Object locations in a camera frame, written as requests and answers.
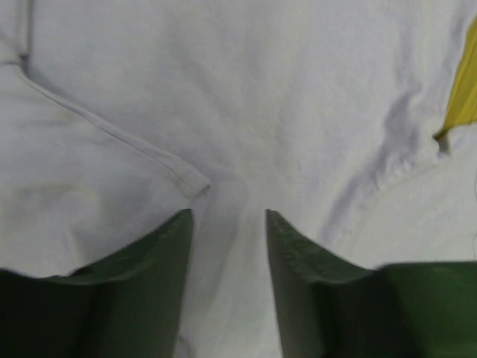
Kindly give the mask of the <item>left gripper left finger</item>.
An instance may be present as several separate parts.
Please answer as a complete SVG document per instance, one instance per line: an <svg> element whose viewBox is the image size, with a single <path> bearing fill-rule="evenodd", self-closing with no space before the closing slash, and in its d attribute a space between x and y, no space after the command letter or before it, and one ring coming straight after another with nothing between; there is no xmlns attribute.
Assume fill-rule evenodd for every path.
<svg viewBox="0 0 477 358"><path fill-rule="evenodd" d="M3 357L172 357L194 219L181 210L73 274L1 271Z"/></svg>

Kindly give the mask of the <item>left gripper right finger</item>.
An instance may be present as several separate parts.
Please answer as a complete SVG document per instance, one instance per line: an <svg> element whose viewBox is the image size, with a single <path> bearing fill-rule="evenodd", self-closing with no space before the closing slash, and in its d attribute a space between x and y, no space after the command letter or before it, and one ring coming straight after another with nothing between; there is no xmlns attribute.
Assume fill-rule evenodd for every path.
<svg viewBox="0 0 477 358"><path fill-rule="evenodd" d="M284 357L474 357L476 264L356 266L265 214Z"/></svg>

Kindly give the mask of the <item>purple t shirt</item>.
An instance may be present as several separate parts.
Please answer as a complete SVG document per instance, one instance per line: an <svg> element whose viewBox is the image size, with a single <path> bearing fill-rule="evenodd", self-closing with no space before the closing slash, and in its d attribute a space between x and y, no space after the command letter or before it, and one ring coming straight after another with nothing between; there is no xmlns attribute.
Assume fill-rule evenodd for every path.
<svg viewBox="0 0 477 358"><path fill-rule="evenodd" d="M268 210L363 269L476 264L476 3L3 1L1 271L186 209L172 357L284 357Z"/></svg>

